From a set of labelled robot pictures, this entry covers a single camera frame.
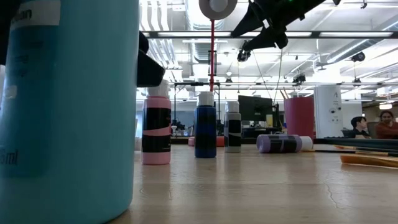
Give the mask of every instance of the pink cylinder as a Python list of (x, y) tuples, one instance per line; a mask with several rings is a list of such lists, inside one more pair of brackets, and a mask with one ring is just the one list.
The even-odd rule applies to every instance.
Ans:
[(170, 100), (163, 96), (148, 96), (144, 101), (141, 149), (144, 165), (170, 163), (171, 108)]
[(313, 140), (314, 105), (311, 97), (284, 100), (287, 134), (308, 136)]

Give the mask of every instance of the table surface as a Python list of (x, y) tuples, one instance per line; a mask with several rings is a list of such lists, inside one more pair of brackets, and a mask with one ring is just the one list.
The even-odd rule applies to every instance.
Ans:
[(245, 145), (196, 159), (172, 146), (170, 165), (142, 166), (136, 152), (134, 169), (132, 204), (112, 224), (398, 222), (398, 169), (342, 165), (339, 154)]

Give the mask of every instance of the purple paint bottle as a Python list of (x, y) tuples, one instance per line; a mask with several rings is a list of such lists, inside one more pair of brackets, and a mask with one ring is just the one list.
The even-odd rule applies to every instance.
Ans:
[(142, 116), (142, 164), (170, 163), (171, 109), (167, 80), (162, 80), (157, 87), (148, 88)]

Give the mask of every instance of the ceiling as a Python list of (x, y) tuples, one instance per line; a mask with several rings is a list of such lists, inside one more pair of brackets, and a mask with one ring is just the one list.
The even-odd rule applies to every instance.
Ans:
[[(191, 30), (192, 24), (200, 23), (203, 30), (210, 29), (210, 21), (201, 14), (198, 0), (141, 0), (141, 30), (143, 31), (183, 31)], [(294, 21), (287, 26), (288, 31), (398, 31), (398, 0), (368, 1), (366, 9), (361, 9), (362, 1), (344, 1), (334, 6), (332, 1), (325, 1), (305, 15), (302, 21)], [(238, 4), (226, 19), (218, 21), (218, 31), (232, 31), (248, 8), (247, 1)], [(398, 40), (375, 40), (371, 44), (363, 39), (289, 39), (289, 44), (280, 50), (278, 48), (259, 49), (252, 52), (251, 57), (243, 63), (236, 60), (237, 52), (244, 39), (217, 39), (217, 77), (216, 81), (225, 82), (227, 72), (231, 72), (234, 83), (240, 85), (222, 86), (221, 98), (234, 100), (242, 95), (274, 96), (282, 99), (282, 94), (275, 91), (275, 83), (292, 82), (294, 76), (305, 74), (307, 82), (339, 83), (352, 82), (355, 77), (362, 82), (398, 82)], [(189, 44), (191, 39), (151, 40), (149, 55), (168, 70), (165, 78), (171, 82), (192, 82), (198, 78), (206, 78), (208, 65), (195, 60), (195, 52), (210, 50), (209, 44)], [(319, 71), (316, 62), (330, 62), (331, 57), (341, 52), (347, 52), (355, 45), (362, 47), (366, 55), (363, 62), (347, 61), (341, 58), (337, 63), (325, 66)], [(273, 83), (265, 85), (243, 85), (264, 81)], [(177, 98), (190, 99), (199, 88), (179, 86)], [(314, 86), (283, 86), (290, 95), (310, 96)], [(343, 95), (347, 98), (372, 98), (379, 86), (343, 86)]]

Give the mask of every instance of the blue paint bottle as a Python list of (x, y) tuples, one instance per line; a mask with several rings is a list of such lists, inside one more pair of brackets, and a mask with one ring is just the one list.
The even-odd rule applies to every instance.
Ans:
[(213, 92), (203, 91), (198, 96), (195, 110), (195, 157), (216, 157), (216, 117)]
[(0, 122), (0, 223), (105, 223), (132, 199), (138, 0), (22, 0)]

